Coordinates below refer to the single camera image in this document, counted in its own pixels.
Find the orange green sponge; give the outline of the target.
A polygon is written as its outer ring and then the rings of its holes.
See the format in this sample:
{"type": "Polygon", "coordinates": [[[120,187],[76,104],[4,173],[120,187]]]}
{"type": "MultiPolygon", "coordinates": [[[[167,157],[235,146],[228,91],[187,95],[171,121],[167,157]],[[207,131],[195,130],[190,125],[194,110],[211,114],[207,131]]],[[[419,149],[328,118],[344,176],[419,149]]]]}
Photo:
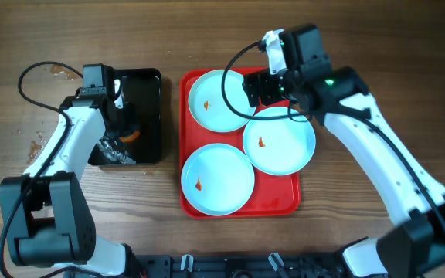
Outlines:
{"type": "Polygon", "coordinates": [[[135,141],[140,135],[141,135],[141,132],[139,130],[135,130],[133,133],[129,134],[128,136],[121,136],[121,137],[119,137],[119,139],[123,143],[131,143],[131,142],[135,141]]]}

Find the light blue plate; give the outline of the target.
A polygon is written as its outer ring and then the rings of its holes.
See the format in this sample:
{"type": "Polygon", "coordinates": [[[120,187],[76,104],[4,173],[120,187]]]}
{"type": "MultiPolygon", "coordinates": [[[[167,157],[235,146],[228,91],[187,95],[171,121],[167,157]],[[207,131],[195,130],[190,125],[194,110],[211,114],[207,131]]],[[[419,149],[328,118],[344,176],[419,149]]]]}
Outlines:
{"type": "Polygon", "coordinates": [[[290,175],[312,159],[316,148],[314,128],[307,118],[287,107],[269,107],[250,120],[243,132],[243,150],[258,170],[269,175],[290,175]]]}
{"type": "Polygon", "coordinates": [[[255,173],[248,157],[229,144],[207,144],[183,164],[182,193],[188,203],[205,215],[230,215],[250,199],[255,173]]]}
{"type": "MultiPolygon", "coordinates": [[[[222,91],[223,69],[202,74],[189,91],[189,110],[195,121],[209,131],[226,133],[236,131],[249,120],[233,113],[226,105],[222,91]]],[[[238,112],[253,116],[243,90],[243,75],[229,70],[225,79],[226,98],[238,112]]]]}

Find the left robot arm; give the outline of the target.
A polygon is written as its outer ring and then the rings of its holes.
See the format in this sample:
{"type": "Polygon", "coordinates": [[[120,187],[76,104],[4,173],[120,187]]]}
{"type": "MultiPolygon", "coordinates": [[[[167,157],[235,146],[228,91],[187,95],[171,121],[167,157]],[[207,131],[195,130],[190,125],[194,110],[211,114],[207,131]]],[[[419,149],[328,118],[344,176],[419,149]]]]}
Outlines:
{"type": "Polygon", "coordinates": [[[0,273],[16,266],[52,267],[92,277],[143,277],[146,269],[130,246],[97,235],[80,179],[96,143],[107,133],[122,137],[127,125],[114,101],[118,71],[85,65],[83,86],[56,108],[59,123],[40,156],[17,177],[0,184],[3,228],[0,273]]]}

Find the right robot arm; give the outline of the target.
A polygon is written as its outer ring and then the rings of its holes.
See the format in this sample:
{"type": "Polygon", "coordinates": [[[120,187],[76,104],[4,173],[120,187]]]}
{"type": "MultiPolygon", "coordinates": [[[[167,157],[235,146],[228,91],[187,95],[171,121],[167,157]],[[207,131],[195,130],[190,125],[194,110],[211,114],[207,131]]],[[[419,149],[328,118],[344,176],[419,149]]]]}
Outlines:
{"type": "Polygon", "coordinates": [[[334,69],[316,25],[267,32],[267,69],[244,78],[251,106],[297,103],[350,151],[379,193],[393,230],[346,246],[350,277],[421,277],[445,263],[445,187],[410,154],[351,67],[334,69]]]}

